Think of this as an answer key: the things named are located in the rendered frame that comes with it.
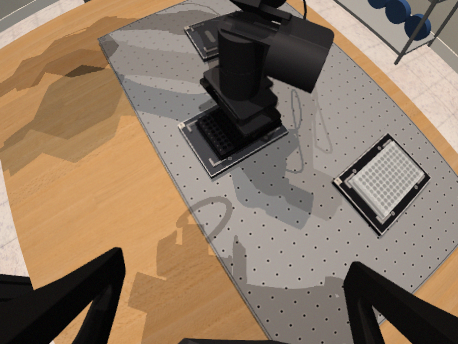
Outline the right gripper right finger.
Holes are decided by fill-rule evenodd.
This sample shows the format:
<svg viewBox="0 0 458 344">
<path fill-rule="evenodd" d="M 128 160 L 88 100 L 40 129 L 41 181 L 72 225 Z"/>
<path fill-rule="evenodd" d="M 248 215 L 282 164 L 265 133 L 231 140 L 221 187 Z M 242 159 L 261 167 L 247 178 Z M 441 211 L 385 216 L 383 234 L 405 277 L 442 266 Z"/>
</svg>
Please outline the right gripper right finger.
<svg viewBox="0 0 458 344">
<path fill-rule="evenodd" d="M 458 344 L 458 317 L 359 261 L 351 263 L 343 288 L 354 344 L 385 344 L 372 306 L 412 344 Z"/>
</svg>

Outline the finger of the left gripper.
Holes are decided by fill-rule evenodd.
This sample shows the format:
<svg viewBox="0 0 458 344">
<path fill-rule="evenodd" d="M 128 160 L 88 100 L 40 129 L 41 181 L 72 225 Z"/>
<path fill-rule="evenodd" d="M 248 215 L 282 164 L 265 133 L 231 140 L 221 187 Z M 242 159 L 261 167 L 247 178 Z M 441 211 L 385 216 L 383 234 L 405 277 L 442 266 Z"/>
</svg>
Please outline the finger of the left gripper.
<svg viewBox="0 0 458 344">
<path fill-rule="evenodd" d="M 265 113 L 271 118 L 271 122 L 270 122 L 270 124 L 268 124 L 269 126 L 271 124 L 275 123 L 276 121 L 278 121 L 281 118 L 280 112 L 275 107 L 270 109 L 270 110 L 268 110 L 268 111 L 266 111 Z M 268 125 L 266 125 L 266 126 L 268 127 Z M 266 126 L 264 126 L 263 128 L 265 129 Z M 258 132 L 256 131 L 256 132 L 252 133 L 253 134 L 253 135 L 251 134 L 252 136 L 251 135 L 243 136 L 242 133 L 238 130 L 238 128 L 237 128 L 237 130 L 243 136 L 243 138 L 246 139 L 246 141 L 248 143 L 250 143 L 253 140 L 255 140 L 261 134 L 261 132 L 264 130 L 263 128 L 257 130 Z"/>
<path fill-rule="evenodd" d="M 218 95 L 213 90 L 213 88 L 209 85 L 209 83 L 207 81 L 204 81 L 204 77 L 200 79 L 200 84 L 207 91 L 207 93 L 213 98 L 213 100 L 219 105 Z"/>
</svg>

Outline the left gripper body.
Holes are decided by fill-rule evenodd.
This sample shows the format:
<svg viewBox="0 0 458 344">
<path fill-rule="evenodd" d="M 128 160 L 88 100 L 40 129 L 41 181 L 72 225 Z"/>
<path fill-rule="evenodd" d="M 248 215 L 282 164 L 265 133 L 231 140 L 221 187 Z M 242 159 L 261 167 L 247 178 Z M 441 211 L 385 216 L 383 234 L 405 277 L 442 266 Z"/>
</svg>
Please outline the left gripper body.
<svg viewBox="0 0 458 344">
<path fill-rule="evenodd" d="M 249 136 L 270 124 L 271 118 L 264 110 L 274 108 L 278 97 L 269 89 L 273 82 L 264 75 L 263 65 L 248 73 L 227 70 L 220 61 L 219 65 L 220 80 L 217 65 L 203 73 L 204 81 L 219 95 L 219 106 L 242 135 Z"/>
</svg>

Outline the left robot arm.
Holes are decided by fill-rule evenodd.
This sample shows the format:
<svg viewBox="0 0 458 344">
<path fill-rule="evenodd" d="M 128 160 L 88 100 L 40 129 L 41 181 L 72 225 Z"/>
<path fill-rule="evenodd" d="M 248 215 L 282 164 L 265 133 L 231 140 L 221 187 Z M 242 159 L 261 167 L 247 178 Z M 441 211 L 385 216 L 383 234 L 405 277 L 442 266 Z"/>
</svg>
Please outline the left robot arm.
<svg viewBox="0 0 458 344">
<path fill-rule="evenodd" d="M 229 13 L 218 22 L 221 65 L 236 73 L 263 65 L 264 75 L 311 94 L 334 32 L 277 9 L 287 0 L 230 1 L 243 11 Z"/>
</svg>

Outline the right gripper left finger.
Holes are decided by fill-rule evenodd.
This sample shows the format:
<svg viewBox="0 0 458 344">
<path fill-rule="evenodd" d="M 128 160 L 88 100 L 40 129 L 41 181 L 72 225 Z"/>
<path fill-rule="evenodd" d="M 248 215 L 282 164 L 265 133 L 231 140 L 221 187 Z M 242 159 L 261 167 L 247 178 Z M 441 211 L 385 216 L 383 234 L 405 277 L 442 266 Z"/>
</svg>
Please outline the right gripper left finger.
<svg viewBox="0 0 458 344">
<path fill-rule="evenodd" d="M 114 247 L 66 276 L 0 304 L 0 344 L 50 344 L 91 302 L 71 344 L 107 344 L 126 274 Z"/>
</svg>

